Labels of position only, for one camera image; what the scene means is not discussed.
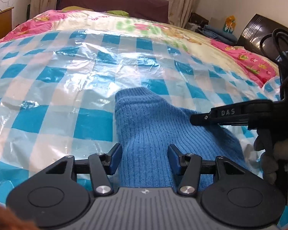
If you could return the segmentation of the grey gloved right hand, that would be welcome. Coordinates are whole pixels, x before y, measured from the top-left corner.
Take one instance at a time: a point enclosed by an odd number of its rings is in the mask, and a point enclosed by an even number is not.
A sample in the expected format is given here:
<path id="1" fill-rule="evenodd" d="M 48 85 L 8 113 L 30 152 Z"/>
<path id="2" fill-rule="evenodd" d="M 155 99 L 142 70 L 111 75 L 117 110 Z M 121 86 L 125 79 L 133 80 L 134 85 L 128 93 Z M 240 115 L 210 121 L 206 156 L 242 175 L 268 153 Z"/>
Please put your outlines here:
<path id="1" fill-rule="evenodd" d="M 256 151 L 265 150 L 260 157 L 263 179 L 273 185 L 277 179 L 277 171 L 280 167 L 278 161 L 288 161 L 288 139 L 273 143 L 268 130 L 258 129 L 257 134 L 254 149 Z M 288 172 L 288 164 L 285 165 L 285 171 Z"/>

